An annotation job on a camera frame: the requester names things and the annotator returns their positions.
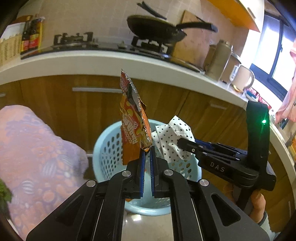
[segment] orange snack bag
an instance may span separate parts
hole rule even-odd
[[[146,105],[127,73],[121,70],[120,88],[123,95],[120,101],[121,137],[123,165],[139,158],[140,149],[148,151],[152,145],[151,129],[145,113]]]

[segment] floor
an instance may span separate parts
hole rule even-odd
[[[92,158],[88,157],[89,168],[84,173],[85,179],[95,179]],[[143,216],[125,212],[122,227],[122,241],[173,241],[171,214],[162,216]]]

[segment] black frying pan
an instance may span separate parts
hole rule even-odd
[[[166,18],[152,8],[144,1],[138,3],[138,6],[145,9],[153,16],[131,15],[127,18],[128,27],[140,39],[154,40],[164,44],[171,44],[181,41],[185,38],[185,28],[201,28],[213,32],[218,32],[218,29],[212,23],[207,22],[188,22],[177,24],[176,26],[166,21]]]

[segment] pink towel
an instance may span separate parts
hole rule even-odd
[[[294,41],[293,47],[290,51],[290,55],[296,63],[296,39]],[[276,112],[275,123],[279,123],[281,120],[288,117],[289,120],[296,122],[296,106],[294,103],[296,101],[296,69],[294,72],[294,77],[292,78],[292,85],[284,98],[282,106]]]
[[[13,194],[10,216],[23,240],[85,183],[87,167],[85,151],[56,136],[29,108],[0,110],[0,178]]]

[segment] wicker basket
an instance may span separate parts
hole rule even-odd
[[[17,34],[9,39],[4,39],[0,43],[0,67],[20,56],[21,41],[22,35]]]

